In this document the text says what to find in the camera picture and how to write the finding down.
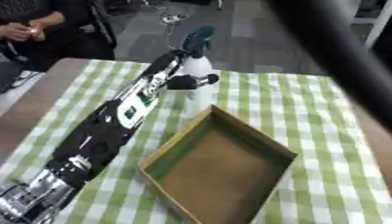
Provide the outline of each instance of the wooden box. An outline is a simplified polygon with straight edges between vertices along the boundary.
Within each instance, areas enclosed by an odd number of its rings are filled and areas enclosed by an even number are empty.
[[[139,165],[186,223],[250,223],[298,154],[215,106]]]

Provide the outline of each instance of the white spray bottle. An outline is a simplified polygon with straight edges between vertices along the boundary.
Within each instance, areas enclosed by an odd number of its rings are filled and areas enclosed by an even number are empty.
[[[209,48],[214,28],[206,26],[189,34],[184,41],[183,49],[189,53],[184,63],[184,74],[190,74],[195,79],[202,79],[214,72],[210,60],[205,56],[206,48]],[[213,103],[214,86],[205,85],[186,92],[185,112],[193,118],[203,109]]]

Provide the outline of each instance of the robotic arm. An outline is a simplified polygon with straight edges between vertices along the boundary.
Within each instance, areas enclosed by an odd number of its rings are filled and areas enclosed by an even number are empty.
[[[190,75],[174,76],[184,61],[213,34],[204,27],[188,35],[183,49],[156,59],[139,77],[112,100],[104,102],[82,121],[54,150],[43,170],[29,183],[11,181],[0,185],[0,223],[53,223],[85,184],[94,179],[117,156],[158,105],[159,92],[192,89],[218,80]]]

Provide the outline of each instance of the spray nozzle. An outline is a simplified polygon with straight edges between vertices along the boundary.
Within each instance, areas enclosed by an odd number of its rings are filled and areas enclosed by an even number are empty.
[[[201,58],[204,56],[205,48],[211,49],[211,37],[214,35],[214,28],[204,26],[188,34],[184,40],[182,48],[189,56]]]

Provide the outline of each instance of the tablecloth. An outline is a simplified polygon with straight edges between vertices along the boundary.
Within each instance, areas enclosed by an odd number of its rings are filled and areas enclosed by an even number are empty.
[[[146,67],[92,60],[5,162],[0,179],[32,178],[72,127]],[[349,101],[332,80],[279,73],[219,75],[218,106],[300,154],[253,223],[392,223],[381,172]],[[55,223],[179,223],[145,188],[137,164],[189,121],[184,99],[184,92],[164,92],[135,137]]]

